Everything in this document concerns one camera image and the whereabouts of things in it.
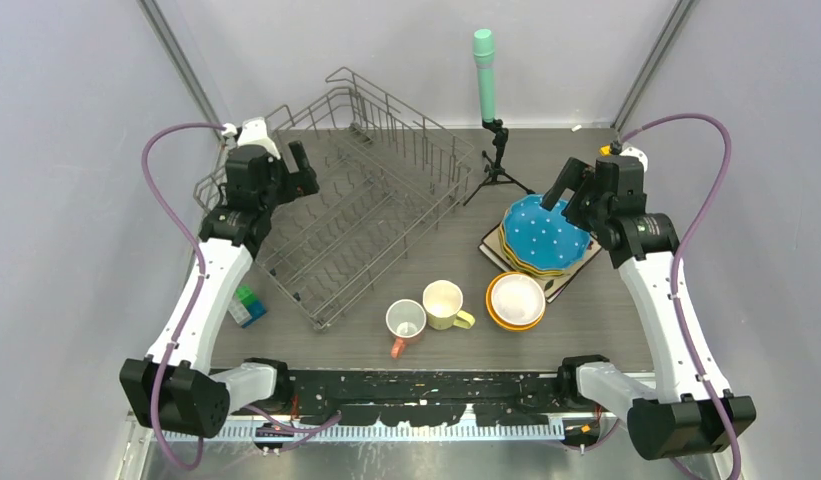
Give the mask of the blue polka dot plate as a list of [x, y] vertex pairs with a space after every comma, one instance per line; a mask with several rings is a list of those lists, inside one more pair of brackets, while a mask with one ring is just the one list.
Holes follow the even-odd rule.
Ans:
[[500, 224], [504, 244], [517, 262], [537, 272], [566, 270], [583, 259], [592, 238], [564, 218], [566, 199], [550, 210], [541, 201], [531, 194], [510, 205]]

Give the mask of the orange polka dot plate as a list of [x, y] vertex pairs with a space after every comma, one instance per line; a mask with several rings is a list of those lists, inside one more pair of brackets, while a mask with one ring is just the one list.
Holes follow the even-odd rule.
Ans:
[[591, 248], [593, 247], [593, 242], [589, 241], [587, 244], [587, 249], [584, 252], [584, 255], [581, 259], [577, 260], [575, 263], [570, 265], [566, 269], [553, 269], [553, 270], [537, 270], [536, 268], [530, 266], [529, 264], [519, 260], [510, 247], [506, 243], [506, 236], [503, 230], [503, 226], [499, 223], [496, 227], [496, 233], [499, 240], [499, 244], [501, 250], [503, 251], [504, 256], [506, 259], [519, 271], [532, 275], [534, 277], [561, 277], [565, 274], [573, 274], [579, 268], [582, 267], [584, 262], [588, 260], [589, 253]]

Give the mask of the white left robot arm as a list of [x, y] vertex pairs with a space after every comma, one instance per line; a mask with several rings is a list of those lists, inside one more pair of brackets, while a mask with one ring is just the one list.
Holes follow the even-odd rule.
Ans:
[[232, 149], [220, 199], [193, 242], [197, 263], [164, 331], [143, 359], [124, 362], [119, 381], [140, 424], [212, 438], [229, 414], [256, 402], [284, 412], [293, 398], [286, 363], [249, 358], [210, 372], [212, 349], [234, 292], [272, 228], [278, 206], [318, 193], [299, 140], [288, 144], [297, 169], [260, 145]]

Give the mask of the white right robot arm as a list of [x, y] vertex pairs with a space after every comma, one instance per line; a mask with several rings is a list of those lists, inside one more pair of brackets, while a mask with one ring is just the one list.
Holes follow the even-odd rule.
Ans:
[[646, 460], [711, 454], [737, 445], [756, 418], [717, 366], [687, 286], [668, 216], [649, 213], [640, 159], [611, 155], [589, 165], [571, 157], [541, 205], [593, 234], [631, 294], [654, 364], [652, 387], [602, 355], [567, 357], [557, 397], [570, 410], [593, 402], [616, 415]]

